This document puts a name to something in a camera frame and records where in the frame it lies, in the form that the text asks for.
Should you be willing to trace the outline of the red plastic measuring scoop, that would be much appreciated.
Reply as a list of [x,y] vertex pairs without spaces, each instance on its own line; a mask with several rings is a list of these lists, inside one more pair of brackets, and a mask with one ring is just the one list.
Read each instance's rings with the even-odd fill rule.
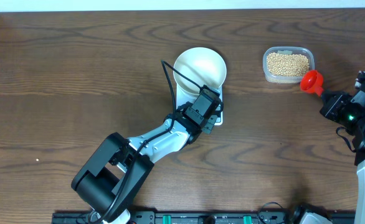
[[305,93],[315,93],[319,97],[323,94],[323,75],[317,70],[308,71],[300,82],[300,90]]

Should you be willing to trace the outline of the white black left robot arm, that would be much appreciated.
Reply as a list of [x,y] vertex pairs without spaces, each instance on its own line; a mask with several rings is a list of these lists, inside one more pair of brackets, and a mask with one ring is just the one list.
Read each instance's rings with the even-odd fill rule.
[[137,137],[106,137],[71,183],[93,209],[88,222],[126,222],[127,208],[155,163],[210,134],[223,107],[220,91],[204,85],[194,102],[175,108],[158,128]]

